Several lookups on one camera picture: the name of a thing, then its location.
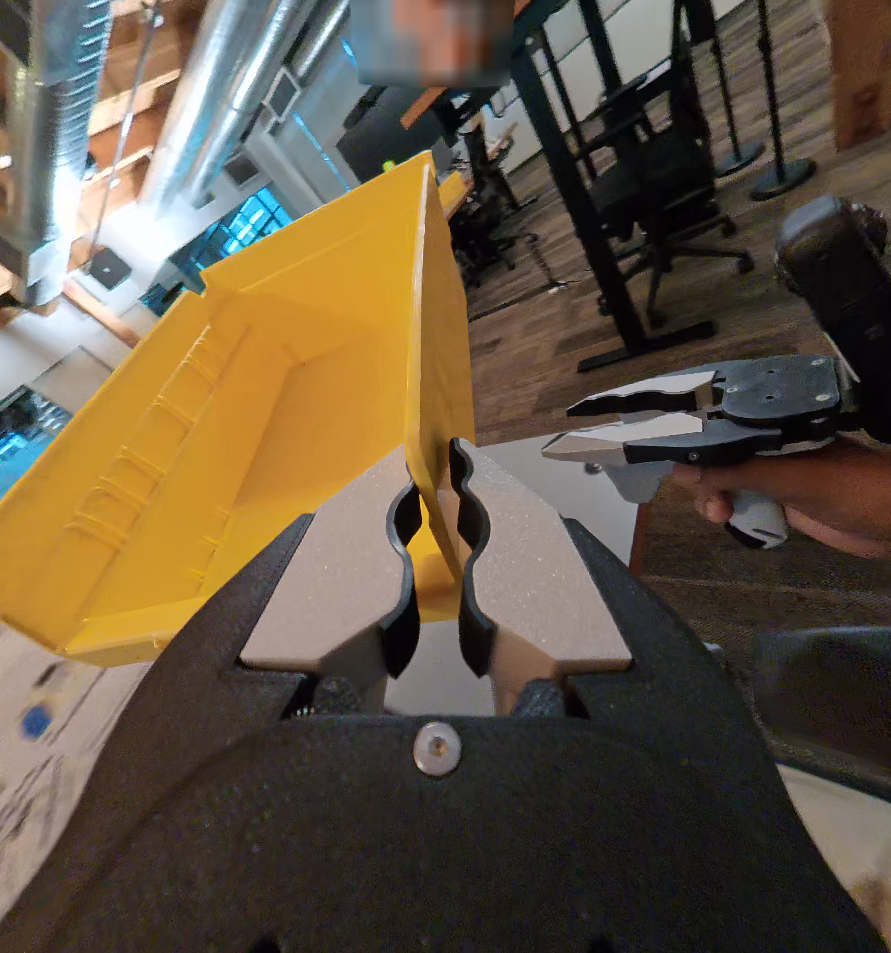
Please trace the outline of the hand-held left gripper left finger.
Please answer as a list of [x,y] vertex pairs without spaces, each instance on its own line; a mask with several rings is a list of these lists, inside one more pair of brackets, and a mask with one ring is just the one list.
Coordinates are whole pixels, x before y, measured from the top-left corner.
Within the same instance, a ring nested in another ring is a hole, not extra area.
[[404,446],[320,505],[239,660],[252,672],[344,680],[365,711],[417,649],[420,619],[408,543],[422,526]]

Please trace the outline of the black office chair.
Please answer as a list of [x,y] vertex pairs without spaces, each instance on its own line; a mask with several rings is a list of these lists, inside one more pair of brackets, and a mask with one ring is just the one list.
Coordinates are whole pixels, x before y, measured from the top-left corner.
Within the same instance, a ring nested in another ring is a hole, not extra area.
[[672,3],[666,60],[605,93],[591,113],[604,127],[575,154],[578,160],[603,149],[614,154],[588,191],[606,239],[631,242],[640,232],[629,247],[635,260],[622,276],[649,273],[645,313],[653,330],[666,324],[657,297],[677,259],[733,259],[740,275],[755,267],[747,250],[694,243],[714,230],[732,238],[737,227],[718,201],[710,126],[692,57],[693,43],[702,41],[701,25],[690,24],[692,6]]

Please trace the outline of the white instruction poster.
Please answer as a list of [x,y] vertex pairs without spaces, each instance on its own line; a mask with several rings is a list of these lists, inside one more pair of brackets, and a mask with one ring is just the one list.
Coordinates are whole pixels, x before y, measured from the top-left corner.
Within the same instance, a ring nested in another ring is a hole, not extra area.
[[150,666],[64,659],[0,623],[0,922],[67,826]]

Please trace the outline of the person's right hand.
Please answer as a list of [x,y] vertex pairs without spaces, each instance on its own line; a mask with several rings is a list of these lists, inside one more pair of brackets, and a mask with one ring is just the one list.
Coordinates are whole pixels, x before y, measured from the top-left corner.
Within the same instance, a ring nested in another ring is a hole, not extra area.
[[881,560],[891,554],[882,471],[874,454],[836,443],[728,467],[677,464],[671,477],[712,523],[733,518],[738,494],[760,494],[783,508],[791,528],[839,552]]

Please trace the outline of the black square ceiling box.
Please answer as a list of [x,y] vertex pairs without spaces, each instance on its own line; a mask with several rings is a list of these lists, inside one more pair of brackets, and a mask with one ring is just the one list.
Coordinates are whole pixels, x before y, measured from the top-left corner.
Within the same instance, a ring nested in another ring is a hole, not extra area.
[[131,266],[110,247],[99,247],[89,258],[84,273],[106,291],[118,289],[132,274]]

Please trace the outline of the black monitor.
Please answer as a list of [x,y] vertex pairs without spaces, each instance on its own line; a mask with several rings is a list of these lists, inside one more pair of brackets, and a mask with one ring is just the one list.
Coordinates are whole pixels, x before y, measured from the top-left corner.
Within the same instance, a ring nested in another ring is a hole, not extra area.
[[408,129],[402,124],[417,96],[416,89],[372,86],[348,113],[337,150],[359,184],[380,175],[387,162],[397,165],[426,151],[439,177],[451,171],[453,150],[435,113],[425,113]]

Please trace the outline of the grey desk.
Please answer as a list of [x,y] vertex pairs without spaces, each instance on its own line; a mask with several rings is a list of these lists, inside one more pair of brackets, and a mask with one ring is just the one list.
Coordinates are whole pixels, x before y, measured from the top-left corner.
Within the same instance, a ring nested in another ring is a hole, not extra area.
[[467,549],[458,617],[422,626],[385,712],[504,715],[532,681],[629,671],[632,650],[558,509],[466,440],[451,458]]

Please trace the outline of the black stanchion post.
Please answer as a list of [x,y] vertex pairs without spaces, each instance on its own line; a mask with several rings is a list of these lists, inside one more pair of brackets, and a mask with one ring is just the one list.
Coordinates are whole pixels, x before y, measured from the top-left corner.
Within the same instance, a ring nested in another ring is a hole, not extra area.
[[818,167],[809,158],[798,160],[788,160],[786,158],[768,6],[766,1],[757,1],[756,6],[758,19],[757,47],[761,56],[773,160],[751,189],[749,197],[753,201],[762,202],[785,195],[806,184],[817,172]]
[[709,43],[725,115],[729,152],[725,157],[719,160],[715,171],[716,177],[724,178],[740,172],[755,163],[763,155],[765,146],[761,141],[753,141],[747,145],[743,145],[740,141],[729,88],[725,56],[720,35],[717,30],[717,17],[713,2],[701,1],[700,8],[705,21],[705,25],[701,28],[702,34],[704,34],[703,41]]

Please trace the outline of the silver rectangular ventilation duct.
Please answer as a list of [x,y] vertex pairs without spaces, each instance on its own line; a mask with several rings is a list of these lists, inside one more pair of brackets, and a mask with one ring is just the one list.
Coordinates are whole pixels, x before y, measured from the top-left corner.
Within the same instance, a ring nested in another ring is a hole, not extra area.
[[11,158],[0,264],[28,309],[56,300],[68,274],[113,22],[108,1],[0,1]]

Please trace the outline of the wooden post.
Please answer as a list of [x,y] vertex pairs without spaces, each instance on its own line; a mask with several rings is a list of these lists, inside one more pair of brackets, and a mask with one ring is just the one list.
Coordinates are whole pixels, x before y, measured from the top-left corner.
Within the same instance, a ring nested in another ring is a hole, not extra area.
[[824,15],[841,152],[891,128],[891,1],[827,1]]

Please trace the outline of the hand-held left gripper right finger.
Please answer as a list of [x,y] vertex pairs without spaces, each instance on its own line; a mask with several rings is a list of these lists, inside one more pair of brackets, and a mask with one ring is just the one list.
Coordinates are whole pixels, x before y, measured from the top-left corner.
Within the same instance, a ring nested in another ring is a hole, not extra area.
[[463,661],[510,715],[528,685],[624,673],[633,655],[557,509],[462,438],[449,447],[463,544]]

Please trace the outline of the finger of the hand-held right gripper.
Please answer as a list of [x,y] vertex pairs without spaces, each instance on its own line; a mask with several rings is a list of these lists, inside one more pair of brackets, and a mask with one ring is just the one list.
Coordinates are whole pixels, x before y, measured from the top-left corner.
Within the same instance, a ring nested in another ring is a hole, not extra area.
[[636,413],[629,421],[556,435],[541,453],[545,459],[580,465],[588,475],[606,477],[624,501],[641,505],[658,493],[673,463],[630,463],[625,447],[651,438],[700,434],[705,423],[703,413]]
[[587,396],[569,406],[568,417],[608,413],[695,412],[714,406],[714,370],[662,375]]

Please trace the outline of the black desk frame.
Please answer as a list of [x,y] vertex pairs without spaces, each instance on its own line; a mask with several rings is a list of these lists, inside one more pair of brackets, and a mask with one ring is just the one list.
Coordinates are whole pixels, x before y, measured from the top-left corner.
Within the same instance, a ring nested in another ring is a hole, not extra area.
[[621,346],[615,351],[582,360],[578,372],[586,374],[657,351],[709,340],[716,334],[717,326],[711,320],[703,320],[689,327],[653,336],[644,328],[627,290],[627,278],[618,267],[618,259],[593,208],[589,188],[579,172],[578,159],[558,124],[557,114],[533,60],[535,38],[549,17],[562,6],[563,2],[558,1],[515,2],[511,77],[598,283],[601,293],[599,309],[603,316],[612,319],[621,341]]

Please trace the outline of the large yellow storage bin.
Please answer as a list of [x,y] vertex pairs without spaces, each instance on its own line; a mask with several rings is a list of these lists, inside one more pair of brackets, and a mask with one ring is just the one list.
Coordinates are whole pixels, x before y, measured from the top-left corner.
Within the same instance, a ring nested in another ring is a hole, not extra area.
[[458,610],[439,503],[475,438],[463,282],[429,151],[209,268],[0,502],[0,623],[151,661],[296,518],[404,448],[423,622]]

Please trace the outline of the dark grey chair seat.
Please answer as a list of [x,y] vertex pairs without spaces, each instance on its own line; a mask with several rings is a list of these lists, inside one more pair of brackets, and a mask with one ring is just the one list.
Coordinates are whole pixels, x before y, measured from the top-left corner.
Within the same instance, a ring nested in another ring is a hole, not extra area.
[[751,659],[778,760],[891,802],[891,627],[763,634]]

